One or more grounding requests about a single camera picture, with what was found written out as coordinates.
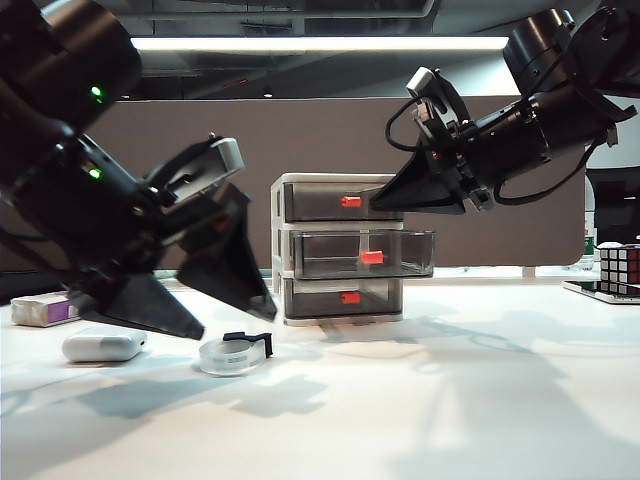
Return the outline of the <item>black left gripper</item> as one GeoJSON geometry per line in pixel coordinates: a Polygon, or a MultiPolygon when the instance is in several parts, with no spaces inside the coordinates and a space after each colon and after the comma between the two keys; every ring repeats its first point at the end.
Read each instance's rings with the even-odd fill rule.
{"type": "Polygon", "coordinates": [[[189,231],[179,241],[186,257],[178,280],[272,321],[277,307],[248,239],[249,198],[231,183],[220,185],[218,177],[67,179],[65,251],[74,278],[64,284],[70,299],[81,299],[81,317],[200,340],[204,326],[152,274],[145,274],[168,245],[189,231]],[[201,206],[202,195],[214,191],[207,199],[215,208],[201,206]]]}

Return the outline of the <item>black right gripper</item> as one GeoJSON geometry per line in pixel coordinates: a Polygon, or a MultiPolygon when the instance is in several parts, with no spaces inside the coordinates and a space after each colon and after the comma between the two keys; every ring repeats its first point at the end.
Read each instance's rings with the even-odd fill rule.
{"type": "Polygon", "coordinates": [[[464,201],[478,211],[493,206],[488,188],[478,181],[460,145],[470,126],[470,114],[454,88],[420,87],[414,91],[414,122],[419,129],[416,150],[371,198],[379,211],[429,214],[464,214],[464,201]],[[418,197],[441,197],[426,199],[418,197]]]}

